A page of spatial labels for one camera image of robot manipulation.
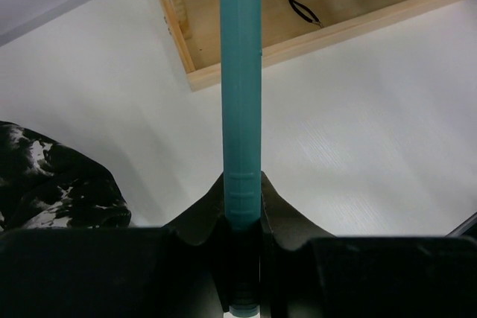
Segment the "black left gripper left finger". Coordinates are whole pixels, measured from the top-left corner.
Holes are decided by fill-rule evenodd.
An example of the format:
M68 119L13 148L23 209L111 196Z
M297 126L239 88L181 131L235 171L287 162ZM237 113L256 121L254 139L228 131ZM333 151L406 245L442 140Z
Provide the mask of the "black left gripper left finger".
M161 227L1 235L3 317L222 317L221 179Z

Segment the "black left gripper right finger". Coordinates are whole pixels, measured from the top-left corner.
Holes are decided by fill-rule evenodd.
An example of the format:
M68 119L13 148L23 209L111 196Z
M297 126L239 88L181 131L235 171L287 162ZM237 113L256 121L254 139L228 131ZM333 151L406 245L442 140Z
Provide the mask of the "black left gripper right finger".
M262 317L474 317L476 239L335 236L262 178Z

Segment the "black white patterned trousers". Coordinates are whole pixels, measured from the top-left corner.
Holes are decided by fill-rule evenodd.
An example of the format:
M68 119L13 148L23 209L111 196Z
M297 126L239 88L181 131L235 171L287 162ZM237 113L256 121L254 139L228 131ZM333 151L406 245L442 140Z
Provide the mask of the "black white patterned trousers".
M118 228L130 224L101 164L18 124L1 123L1 230Z

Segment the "teal plastic hanger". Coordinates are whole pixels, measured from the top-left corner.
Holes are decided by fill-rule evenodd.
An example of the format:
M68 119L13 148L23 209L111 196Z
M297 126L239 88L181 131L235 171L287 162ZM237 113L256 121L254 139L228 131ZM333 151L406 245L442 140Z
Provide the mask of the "teal plastic hanger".
M230 313L259 311L262 0L220 0L224 213L232 229Z

